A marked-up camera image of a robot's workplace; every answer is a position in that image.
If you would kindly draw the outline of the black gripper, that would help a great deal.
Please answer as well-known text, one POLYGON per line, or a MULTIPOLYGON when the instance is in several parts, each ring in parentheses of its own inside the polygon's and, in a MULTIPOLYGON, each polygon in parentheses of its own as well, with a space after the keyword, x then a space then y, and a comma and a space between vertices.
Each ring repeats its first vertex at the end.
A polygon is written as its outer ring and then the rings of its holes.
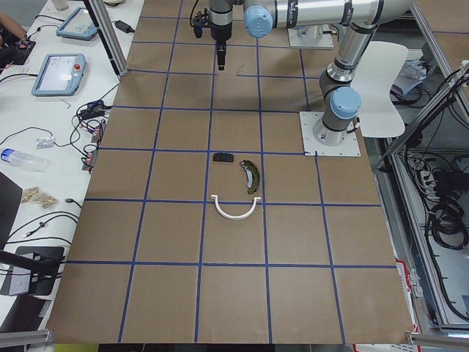
POLYGON ((226 42, 232 36, 232 23, 227 25, 217 25, 212 23, 210 26, 210 34, 216 43, 218 69, 225 70, 226 42))

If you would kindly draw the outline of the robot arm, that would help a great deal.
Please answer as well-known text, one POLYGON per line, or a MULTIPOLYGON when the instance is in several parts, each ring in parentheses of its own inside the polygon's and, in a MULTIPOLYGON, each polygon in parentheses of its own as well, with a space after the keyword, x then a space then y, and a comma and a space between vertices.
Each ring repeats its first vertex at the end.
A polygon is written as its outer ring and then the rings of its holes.
POLYGON ((263 38, 274 29, 344 27, 332 62, 320 75, 325 110, 313 127, 319 143, 335 147, 344 141, 360 108, 360 97, 350 85, 365 50, 378 26, 407 12, 411 4, 411 1, 210 1, 193 18, 192 26, 197 37, 201 37, 204 28, 210 30, 219 70, 225 68, 234 6, 243 8, 245 30, 254 38, 263 38))

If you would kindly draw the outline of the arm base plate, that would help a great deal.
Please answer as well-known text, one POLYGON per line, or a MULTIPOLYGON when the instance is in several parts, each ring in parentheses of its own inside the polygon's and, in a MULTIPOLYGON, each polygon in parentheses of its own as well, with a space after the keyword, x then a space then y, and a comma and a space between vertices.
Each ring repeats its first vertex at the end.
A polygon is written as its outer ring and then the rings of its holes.
POLYGON ((311 48, 332 50, 332 34, 328 25, 302 26, 289 29, 289 46, 292 48, 311 48))
POLYGON ((301 111, 300 128, 306 156, 360 157, 360 147, 353 123, 344 131, 330 131, 322 121, 321 111, 301 111))

